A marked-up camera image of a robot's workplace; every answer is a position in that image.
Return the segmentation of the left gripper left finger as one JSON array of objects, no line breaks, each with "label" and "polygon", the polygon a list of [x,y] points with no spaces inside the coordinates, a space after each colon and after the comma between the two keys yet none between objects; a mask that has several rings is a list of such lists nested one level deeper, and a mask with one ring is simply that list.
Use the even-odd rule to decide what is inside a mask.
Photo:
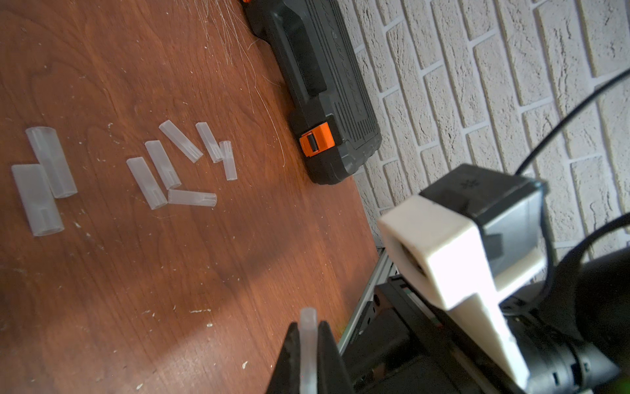
[{"label": "left gripper left finger", "polygon": [[287,330],[266,393],[300,393],[300,331],[296,322]]}]

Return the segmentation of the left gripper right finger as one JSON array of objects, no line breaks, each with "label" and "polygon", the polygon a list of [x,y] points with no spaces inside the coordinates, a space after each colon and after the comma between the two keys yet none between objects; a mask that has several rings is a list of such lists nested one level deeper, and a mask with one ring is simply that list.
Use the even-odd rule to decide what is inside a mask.
[{"label": "left gripper right finger", "polygon": [[346,366],[326,321],[318,325],[317,367],[319,394],[354,393]]}]

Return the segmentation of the translucent protective cap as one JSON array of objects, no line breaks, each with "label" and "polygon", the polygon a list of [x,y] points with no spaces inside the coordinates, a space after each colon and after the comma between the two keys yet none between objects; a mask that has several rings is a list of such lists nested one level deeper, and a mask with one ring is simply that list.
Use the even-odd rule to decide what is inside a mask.
[{"label": "translucent protective cap", "polygon": [[235,181],[238,179],[236,171],[236,162],[231,141],[222,141],[219,144],[222,152],[222,162],[226,175],[226,180]]},{"label": "translucent protective cap", "polygon": [[213,193],[177,189],[168,191],[168,203],[170,205],[215,207],[217,202],[218,197]]},{"label": "translucent protective cap", "polygon": [[300,394],[318,393],[318,315],[315,308],[300,310]]},{"label": "translucent protective cap", "polygon": [[193,164],[203,156],[201,150],[197,148],[171,120],[160,124],[159,130],[162,131]]},{"label": "translucent protective cap", "polygon": [[56,199],[78,193],[57,131],[52,127],[35,126],[26,130],[36,159],[43,166],[49,186]]},{"label": "translucent protective cap", "polygon": [[167,153],[160,141],[147,141],[144,143],[151,157],[157,173],[167,190],[181,186],[181,181],[172,165]]},{"label": "translucent protective cap", "polygon": [[11,166],[22,206],[34,236],[48,236],[64,230],[55,199],[40,164]]},{"label": "translucent protective cap", "polygon": [[156,210],[167,205],[167,198],[158,185],[154,175],[146,164],[144,158],[136,157],[126,160],[126,164],[136,179],[136,182],[144,195],[151,210]]},{"label": "translucent protective cap", "polygon": [[221,151],[221,147],[218,144],[216,138],[214,137],[208,123],[206,122],[198,122],[195,124],[195,127],[202,138],[204,146],[208,151],[211,160],[217,164],[223,161],[223,154]]}]

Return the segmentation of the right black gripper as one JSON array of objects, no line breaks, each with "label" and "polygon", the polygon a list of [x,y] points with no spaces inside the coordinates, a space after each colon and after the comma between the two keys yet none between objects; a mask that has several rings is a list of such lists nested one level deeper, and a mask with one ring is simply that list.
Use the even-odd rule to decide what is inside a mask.
[{"label": "right black gripper", "polygon": [[[629,390],[629,251],[589,263],[574,252],[548,301],[509,314],[527,393]],[[342,359],[357,393],[516,393],[519,388],[445,312],[396,275],[376,285]]]}]

